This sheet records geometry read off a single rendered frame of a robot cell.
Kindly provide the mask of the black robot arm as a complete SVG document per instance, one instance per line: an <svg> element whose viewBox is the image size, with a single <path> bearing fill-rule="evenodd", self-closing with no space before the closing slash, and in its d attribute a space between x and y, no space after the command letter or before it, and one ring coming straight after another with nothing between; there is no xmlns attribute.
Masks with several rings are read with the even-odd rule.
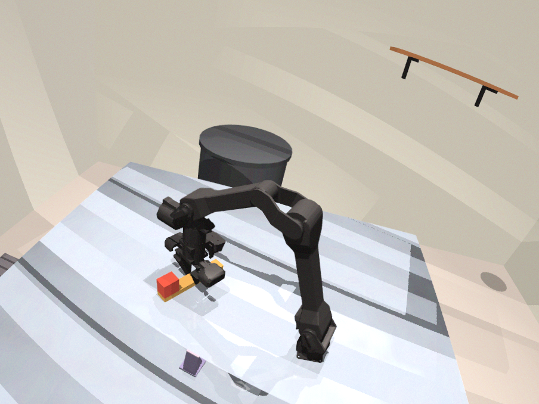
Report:
<svg viewBox="0 0 539 404"><path fill-rule="evenodd" d="M276 203L291 209L285 213ZM188 244L198 245L207 239L209 244L205 249L211 259L214 253L222 251L226 241L212 231L215 224L205 217L215 212L249 207L262 210L294 252L302 299L294 319L300 334L296 358L322 363L337 325L330 306L323 299L318 252L323 226L320 205L297 191L264 180L221 190L198 188L181 198L179 203L167 196L156 216L174 230L183 228L182 238Z"/></svg>

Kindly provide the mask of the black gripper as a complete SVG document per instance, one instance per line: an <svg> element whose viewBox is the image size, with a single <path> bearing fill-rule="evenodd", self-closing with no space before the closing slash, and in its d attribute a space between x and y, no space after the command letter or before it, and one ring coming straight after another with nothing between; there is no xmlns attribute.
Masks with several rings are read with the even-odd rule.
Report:
<svg viewBox="0 0 539 404"><path fill-rule="evenodd" d="M225 271L215 262L211 263L204 260L208 256L205 247L209 244L205 242L198 245L186 243L182 238L182 233L167 237L164 241L165 248L172 252L175 248L176 254L173 255L186 275L190 273L194 284L201 282L205 287L211 287L219 281L225 279ZM196 268L191 272L192 265Z"/></svg>

